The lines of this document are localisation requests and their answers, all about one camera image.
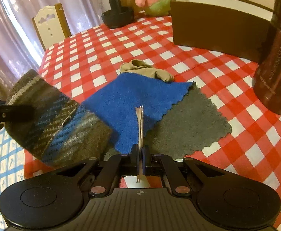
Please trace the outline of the grey microfiber cloth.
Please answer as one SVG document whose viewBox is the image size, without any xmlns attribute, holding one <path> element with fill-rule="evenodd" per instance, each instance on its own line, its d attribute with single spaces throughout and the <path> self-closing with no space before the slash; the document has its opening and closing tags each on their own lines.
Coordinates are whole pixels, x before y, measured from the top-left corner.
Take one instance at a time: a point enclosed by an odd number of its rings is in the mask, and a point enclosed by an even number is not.
<svg viewBox="0 0 281 231">
<path fill-rule="evenodd" d="M 144 132 L 144 144 L 151 153 L 162 153 L 173 159 L 201 151 L 232 132 L 232 127 L 217 107 L 194 84 L 188 93 Z M 119 154 L 109 140 L 102 158 Z"/>
</svg>

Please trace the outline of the striped knitted sock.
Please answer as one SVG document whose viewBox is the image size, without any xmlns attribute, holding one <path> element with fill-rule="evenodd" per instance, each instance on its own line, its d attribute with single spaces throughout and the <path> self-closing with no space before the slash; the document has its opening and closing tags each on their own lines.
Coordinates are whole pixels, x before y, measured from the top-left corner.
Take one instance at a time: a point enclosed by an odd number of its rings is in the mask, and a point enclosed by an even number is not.
<svg viewBox="0 0 281 231">
<path fill-rule="evenodd" d="M 97 115 L 48 84 L 33 69 L 13 86 L 7 104 L 33 108 L 33 119 L 6 122 L 4 126 L 22 148 L 53 168 L 99 158 L 112 133 Z"/>
</svg>

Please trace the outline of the blue microfiber cloth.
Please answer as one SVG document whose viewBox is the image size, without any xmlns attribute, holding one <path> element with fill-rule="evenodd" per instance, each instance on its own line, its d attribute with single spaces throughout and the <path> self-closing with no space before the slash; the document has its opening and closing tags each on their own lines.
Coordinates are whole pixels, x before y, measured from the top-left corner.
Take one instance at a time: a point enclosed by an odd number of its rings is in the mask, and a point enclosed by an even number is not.
<svg viewBox="0 0 281 231">
<path fill-rule="evenodd" d="M 112 128 L 111 143 L 118 152 L 126 154 L 138 143 L 136 108 L 144 108 L 144 132 L 147 132 L 173 105 L 182 101 L 193 86 L 192 82 L 167 83 L 123 73 L 85 99 L 82 106 Z"/>
</svg>

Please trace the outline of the beige sock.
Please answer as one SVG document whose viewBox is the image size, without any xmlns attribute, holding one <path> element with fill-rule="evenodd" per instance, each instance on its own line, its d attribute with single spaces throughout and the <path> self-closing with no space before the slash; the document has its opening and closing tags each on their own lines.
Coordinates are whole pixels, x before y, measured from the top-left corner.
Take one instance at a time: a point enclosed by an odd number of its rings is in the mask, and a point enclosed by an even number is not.
<svg viewBox="0 0 281 231">
<path fill-rule="evenodd" d="M 174 82 L 174 76 L 166 70 L 154 68 L 143 60 L 133 59 L 120 66 L 120 73 L 133 73 L 149 78 L 159 79 L 163 82 Z"/>
</svg>

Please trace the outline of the blue white checkered fabric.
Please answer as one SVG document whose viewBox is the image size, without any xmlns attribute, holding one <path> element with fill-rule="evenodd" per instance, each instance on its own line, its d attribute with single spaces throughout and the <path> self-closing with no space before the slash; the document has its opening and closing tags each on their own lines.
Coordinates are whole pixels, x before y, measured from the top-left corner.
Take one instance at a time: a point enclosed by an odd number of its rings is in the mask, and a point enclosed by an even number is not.
<svg viewBox="0 0 281 231">
<path fill-rule="evenodd" d="M 24 180 L 24 149 L 7 131 L 0 130 L 0 194 L 10 185 Z M 7 227 L 0 213 L 0 230 Z"/>
</svg>

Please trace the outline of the purple sheer curtain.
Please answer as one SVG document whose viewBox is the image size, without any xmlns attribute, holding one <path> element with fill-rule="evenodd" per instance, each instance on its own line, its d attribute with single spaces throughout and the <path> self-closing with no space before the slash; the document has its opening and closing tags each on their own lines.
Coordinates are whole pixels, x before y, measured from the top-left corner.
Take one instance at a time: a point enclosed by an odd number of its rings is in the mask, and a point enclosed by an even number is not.
<svg viewBox="0 0 281 231">
<path fill-rule="evenodd" d="M 23 74 L 40 67 L 44 50 L 32 18 L 57 3 L 72 34 L 100 24 L 98 0 L 0 0 L 0 99 Z"/>
</svg>

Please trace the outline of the white wooden chair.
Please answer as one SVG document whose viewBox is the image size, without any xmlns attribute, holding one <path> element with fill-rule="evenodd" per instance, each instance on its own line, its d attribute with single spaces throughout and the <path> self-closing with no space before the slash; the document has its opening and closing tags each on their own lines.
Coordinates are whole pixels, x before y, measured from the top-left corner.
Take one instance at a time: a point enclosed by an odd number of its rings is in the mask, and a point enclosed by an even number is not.
<svg viewBox="0 0 281 231">
<path fill-rule="evenodd" d="M 40 9 L 32 23 L 44 51 L 72 35 L 61 3 Z"/>
</svg>

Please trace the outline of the red white checkered tablecloth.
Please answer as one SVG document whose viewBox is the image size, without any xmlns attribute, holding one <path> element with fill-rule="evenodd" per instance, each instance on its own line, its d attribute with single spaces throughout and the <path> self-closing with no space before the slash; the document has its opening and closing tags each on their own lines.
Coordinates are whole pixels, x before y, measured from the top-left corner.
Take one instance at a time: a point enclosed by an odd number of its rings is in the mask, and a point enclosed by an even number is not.
<svg viewBox="0 0 281 231">
<path fill-rule="evenodd" d="M 120 66 L 132 59 L 168 71 L 177 82 L 194 81 L 231 124 L 231 134 L 193 153 L 195 159 L 263 182 L 281 198 L 281 116 L 254 94 L 256 63 L 175 45 L 170 17 L 80 32 L 50 47 L 39 72 L 49 84 L 82 102 L 115 79 Z M 281 212 L 275 222 L 280 224 Z"/>
</svg>

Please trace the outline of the dark brown cylindrical canister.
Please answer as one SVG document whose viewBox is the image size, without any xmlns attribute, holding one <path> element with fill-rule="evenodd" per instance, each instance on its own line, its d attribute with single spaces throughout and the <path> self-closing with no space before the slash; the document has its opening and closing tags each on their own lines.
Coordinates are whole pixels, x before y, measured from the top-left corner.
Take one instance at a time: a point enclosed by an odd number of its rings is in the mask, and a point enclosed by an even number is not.
<svg viewBox="0 0 281 231">
<path fill-rule="evenodd" d="M 254 73 L 253 90 L 267 109 L 281 115 L 281 0 L 274 2 L 265 46 Z"/>
</svg>

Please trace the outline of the black glass jar grinder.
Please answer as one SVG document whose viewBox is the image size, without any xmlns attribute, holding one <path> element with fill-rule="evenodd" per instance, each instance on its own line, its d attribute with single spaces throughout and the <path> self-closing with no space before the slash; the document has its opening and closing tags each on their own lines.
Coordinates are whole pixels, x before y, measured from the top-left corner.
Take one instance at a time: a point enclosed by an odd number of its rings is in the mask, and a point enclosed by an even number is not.
<svg viewBox="0 0 281 231">
<path fill-rule="evenodd" d="M 99 0 L 101 18 L 110 28 L 121 28 L 134 22 L 131 0 Z"/>
</svg>

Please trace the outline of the brown open storage box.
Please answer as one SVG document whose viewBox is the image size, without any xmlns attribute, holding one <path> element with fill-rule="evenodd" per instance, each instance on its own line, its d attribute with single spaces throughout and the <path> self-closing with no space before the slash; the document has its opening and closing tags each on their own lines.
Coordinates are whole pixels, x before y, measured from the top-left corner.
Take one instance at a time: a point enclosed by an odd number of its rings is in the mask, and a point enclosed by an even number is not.
<svg viewBox="0 0 281 231">
<path fill-rule="evenodd" d="M 249 0 L 171 0 L 176 45 L 259 63 L 273 11 Z"/>
</svg>

